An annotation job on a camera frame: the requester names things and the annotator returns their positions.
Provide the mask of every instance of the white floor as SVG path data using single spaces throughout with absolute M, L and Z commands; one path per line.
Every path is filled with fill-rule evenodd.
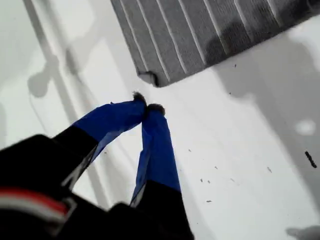
M 39 19 L 22 0 L 0 3 L 0 148 L 140 91 L 166 108 L 197 239 L 289 240 L 320 225 L 319 169 L 305 156 L 320 166 L 320 16 L 156 89 L 136 76 L 108 0 L 33 2 Z M 128 203 L 141 149 L 137 127 L 75 192 L 105 209 Z

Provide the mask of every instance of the gray floor mat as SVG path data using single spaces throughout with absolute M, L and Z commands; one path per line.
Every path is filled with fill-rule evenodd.
M 261 43 L 319 0 L 111 0 L 140 78 L 164 87 Z

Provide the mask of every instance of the red stripe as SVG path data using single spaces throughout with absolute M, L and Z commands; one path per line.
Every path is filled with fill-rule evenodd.
M 63 203 L 39 192 L 21 188 L 0 187 L 0 198 L 3 196 L 9 196 L 11 198 L 25 198 L 38 204 L 46 205 L 48 208 L 61 212 L 64 215 L 68 213 L 68 208 Z

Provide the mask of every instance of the carpet mat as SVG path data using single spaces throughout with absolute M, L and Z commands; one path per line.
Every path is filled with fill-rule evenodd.
M 140 78 L 164 87 L 315 15 L 319 0 L 111 0 Z

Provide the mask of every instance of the debris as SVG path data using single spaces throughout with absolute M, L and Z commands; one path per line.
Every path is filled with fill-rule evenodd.
M 316 168 L 317 168 L 317 165 L 316 165 L 315 161 L 313 161 L 312 156 L 309 154 L 309 152 L 308 152 L 308 151 L 305 151 L 304 154 L 306 155 L 306 157 L 307 157 L 308 160 L 310 161 L 311 166 L 316 169 Z

